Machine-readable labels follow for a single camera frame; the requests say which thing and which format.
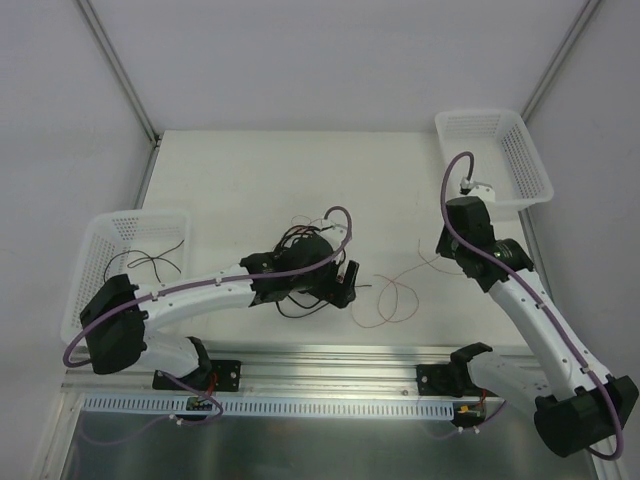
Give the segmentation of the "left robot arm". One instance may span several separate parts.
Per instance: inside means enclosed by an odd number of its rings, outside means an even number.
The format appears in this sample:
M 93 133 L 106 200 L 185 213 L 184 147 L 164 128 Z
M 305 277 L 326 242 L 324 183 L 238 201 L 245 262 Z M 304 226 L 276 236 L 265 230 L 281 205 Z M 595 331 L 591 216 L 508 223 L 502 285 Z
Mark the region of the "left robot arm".
M 211 312 L 279 303 L 292 293 L 344 309 L 356 298 L 359 264 L 343 262 L 343 250 L 321 234 L 305 235 L 251 254 L 210 278 L 156 292 L 144 291 L 126 274 L 116 275 L 80 314 L 92 370 L 110 375 L 140 365 L 199 389 L 211 369 L 202 342 L 166 335 L 162 328 Z

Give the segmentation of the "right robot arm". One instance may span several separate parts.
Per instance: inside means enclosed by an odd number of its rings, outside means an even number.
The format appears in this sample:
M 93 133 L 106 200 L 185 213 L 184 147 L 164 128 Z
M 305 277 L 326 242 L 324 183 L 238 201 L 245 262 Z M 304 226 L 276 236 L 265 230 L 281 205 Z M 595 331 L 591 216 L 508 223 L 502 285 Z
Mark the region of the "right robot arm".
M 497 395 L 531 420 L 549 450 L 567 457 L 612 437 L 603 459 L 624 448 L 623 428 L 639 398 L 628 376 L 614 376 L 571 330 L 545 293 L 532 260 L 513 239 L 498 240 L 484 202 L 458 197 L 442 205 L 444 228 L 436 252 L 506 313 L 542 369 L 527 372 L 477 342 L 451 353 L 446 364 L 417 366 L 420 392 L 461 398 Z

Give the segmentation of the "right white plastic basket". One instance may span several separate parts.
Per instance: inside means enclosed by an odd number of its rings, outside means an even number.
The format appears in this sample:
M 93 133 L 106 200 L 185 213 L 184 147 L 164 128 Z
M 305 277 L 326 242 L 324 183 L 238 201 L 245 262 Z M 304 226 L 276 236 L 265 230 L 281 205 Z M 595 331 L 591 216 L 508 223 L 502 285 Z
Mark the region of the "right white plastic basket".
M 473 173 L 462 159 L 453 168 L 447 196 L 460 195 L 463 177 L 488 183 L 496 190 L 495 204 L 485 203 L 491 219 L 507 221 L 554 196 L 549 176 L 521 116 L 511 110 L 456 110 L 435 116 L 445 163 L 461 152 L 474 156 Z

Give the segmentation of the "white plastic basket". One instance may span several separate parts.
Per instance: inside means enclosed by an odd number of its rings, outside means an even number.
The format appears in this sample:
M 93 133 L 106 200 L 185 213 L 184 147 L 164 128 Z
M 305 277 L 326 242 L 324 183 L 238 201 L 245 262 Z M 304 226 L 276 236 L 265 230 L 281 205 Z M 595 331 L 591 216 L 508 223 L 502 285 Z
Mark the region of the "white plastic basket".
M 507 221 L 554 196 L 549 176 L 521 116 L 511 110 L 456 110 L 435 116 L 445 163 L 461 152 L 474 156 L 473 173 L 462 159 L 453 168 L 447 196 L 460 195 L 463 177 L 488 183 L 496 190 L 495 204 L 485 203 L 491 219 Z
M 71 281 L 61 339 L 82 329 L 80 313 L 106 280 L 127 274 L 143 285 L 186 278 L 191 216 L 181 209 L 126 210 L 101 214 L 87 227 Z

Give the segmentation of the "left white plastic basket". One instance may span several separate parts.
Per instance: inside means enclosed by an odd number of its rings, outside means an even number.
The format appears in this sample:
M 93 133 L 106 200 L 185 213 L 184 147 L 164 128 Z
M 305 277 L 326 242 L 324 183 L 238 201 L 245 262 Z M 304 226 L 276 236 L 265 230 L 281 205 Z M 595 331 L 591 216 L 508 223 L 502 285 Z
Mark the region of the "left white plastic basket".
M 127 274 L 143 285 L 186 278 L 191 216 L 181 209 L 126 210 L 101 214 L 87 227 L 71 281 L 61 339 L 82 329 L 80 313 L 106 280 Z

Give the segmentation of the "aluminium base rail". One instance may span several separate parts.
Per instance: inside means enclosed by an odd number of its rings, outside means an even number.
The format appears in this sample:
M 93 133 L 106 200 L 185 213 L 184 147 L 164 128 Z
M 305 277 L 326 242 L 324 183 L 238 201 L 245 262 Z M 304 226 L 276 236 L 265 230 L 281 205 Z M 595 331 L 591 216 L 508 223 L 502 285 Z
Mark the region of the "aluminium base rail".
M 276 345 L 205 341 L 214 359 L 239 360 L 236 396 L 417 400 L 416 366 L 449 361 L 458 347 Z M 493 347 L 518 367 L 541 375 L 526 347 Z M 108 376 L 89 366 L 68 369 L 63 391 L 151 393 L 152 370 L 134 366 Z

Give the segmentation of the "right aluminium frame post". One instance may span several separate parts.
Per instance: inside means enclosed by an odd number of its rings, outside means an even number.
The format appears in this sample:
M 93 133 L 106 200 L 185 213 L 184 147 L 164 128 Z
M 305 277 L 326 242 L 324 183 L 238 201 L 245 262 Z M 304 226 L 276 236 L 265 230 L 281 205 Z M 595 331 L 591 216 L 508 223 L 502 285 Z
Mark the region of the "right aluminium frame post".
M 532 121 L 544 103 L 565 64 L 605 4 L 604 0 L 588 0 L 581 5 L 520 112 L 526 124 Z

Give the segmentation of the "aluminium frame post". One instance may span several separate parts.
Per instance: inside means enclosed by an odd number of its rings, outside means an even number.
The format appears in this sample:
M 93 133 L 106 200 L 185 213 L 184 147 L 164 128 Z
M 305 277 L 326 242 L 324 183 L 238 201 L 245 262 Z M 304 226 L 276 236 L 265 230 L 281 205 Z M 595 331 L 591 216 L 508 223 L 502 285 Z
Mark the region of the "aluminium frame post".
M 520 112 L 526 124 L 532 121 L 544 103 L 565 64 L 605 4 L 604 0 L 588 0 L 581 5 Z
M 97 44 L 98 49 L 103 55 L 106 64 L 112 72 L 116 83 L 121 89 L 125 100 L 133 111 L 136 120 L 144 132 L 145 137 L 152 146 L 156 146 L 160 134 L 154 127 L 153 122 L 148 115 L 140 96 L 138 95 L 127 71 L 118 55 L 116 48 L 95 8 L 92 1 L 75 0 L 74 5 L 78 8 L 85 24 L 87 25 L 92 38 Z

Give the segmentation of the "left aluminium frame post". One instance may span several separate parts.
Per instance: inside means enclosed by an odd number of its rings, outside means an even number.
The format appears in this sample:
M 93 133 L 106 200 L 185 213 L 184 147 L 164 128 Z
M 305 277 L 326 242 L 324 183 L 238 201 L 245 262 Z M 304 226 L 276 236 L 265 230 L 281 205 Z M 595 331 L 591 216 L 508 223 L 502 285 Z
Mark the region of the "left aluminium frame post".
M 97 44 L 98 49 L 103 55 L 106 64 L 112 72 L 116 83 L 121 89 L 125 100 L 133 111 L 136 120 L 144 132 L 145 137 L 152 146 L 156 146 L 160 134 L 154 127 L 153 122 L 148 115 L 140 96 L 138 95 L 127 71 L 118 55 L 116 48 L 95 8 L 92 1 L 75 0 L 74 5 L 78 8 L 85 24 L 87 25 L 92 38 Z

